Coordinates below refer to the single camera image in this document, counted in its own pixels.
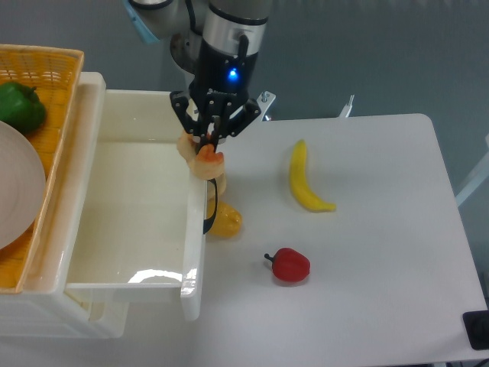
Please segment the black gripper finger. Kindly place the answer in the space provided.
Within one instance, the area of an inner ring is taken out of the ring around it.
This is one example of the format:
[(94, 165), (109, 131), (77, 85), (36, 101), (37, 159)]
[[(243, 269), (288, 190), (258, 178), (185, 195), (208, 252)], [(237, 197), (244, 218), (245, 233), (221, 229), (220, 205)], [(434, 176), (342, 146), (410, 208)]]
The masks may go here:
[(220, 128), (221, 128), (221, 118), (219, 116), (212, 117), (212, 145), (213, 151), (216, 152), (217, 146), (219, 144)]
[(199, 123), (198, 134), (196, 135), (196, 138), (199, 139), (199, 141), (197, 142), (197, 148), (196, 148), (197, 150), (201, 150), (204, 146), (206, 146), (209, 143), (208, 130), (209, 130), (208, 122)]

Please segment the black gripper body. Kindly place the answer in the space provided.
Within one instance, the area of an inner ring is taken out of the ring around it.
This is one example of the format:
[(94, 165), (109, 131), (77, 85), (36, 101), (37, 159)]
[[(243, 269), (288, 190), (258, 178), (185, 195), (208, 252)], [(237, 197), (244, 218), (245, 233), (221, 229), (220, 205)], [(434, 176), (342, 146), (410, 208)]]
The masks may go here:
[(200, 122), (221, 118), (219, 138), (239, 135), (261, 113), (248, 93), (257, 54), (250, 41), (240, 40), (235, 54), (227, 55), (201, 43), (194, 80), (184, 92), (172, 92), (170, 103), (186, 133), (197, 135)]

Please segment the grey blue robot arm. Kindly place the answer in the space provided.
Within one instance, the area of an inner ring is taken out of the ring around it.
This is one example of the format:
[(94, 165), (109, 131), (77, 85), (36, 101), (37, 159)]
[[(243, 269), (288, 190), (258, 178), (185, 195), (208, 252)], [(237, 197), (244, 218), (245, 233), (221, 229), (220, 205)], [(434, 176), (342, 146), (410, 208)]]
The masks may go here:
[(172, 58), (193, 78), (170, 103), (198, 148), (235, 137), (261, 113), (248, 88), (270, 1), (125, 1), (143, 41), (177, 42)]

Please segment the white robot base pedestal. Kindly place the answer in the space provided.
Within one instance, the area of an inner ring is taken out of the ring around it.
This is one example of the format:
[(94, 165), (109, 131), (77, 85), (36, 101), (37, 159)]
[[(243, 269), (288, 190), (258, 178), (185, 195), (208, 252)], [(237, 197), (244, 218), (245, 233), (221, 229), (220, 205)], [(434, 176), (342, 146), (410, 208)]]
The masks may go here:
[[(189, 89), (189, 85), (194, 80), (201, 41), (202, 37), (193, 31), (188, 31), (186, 34), (175, 34), (170, 40), (171, 57), (184, 75), (185, 90)], [(257, 117), (258, 121), (270, 121), (267, 110), (275, 99), (276, 95), (269, 91), (263, 91), (259, 95), (257, 104), (261, 113)]]

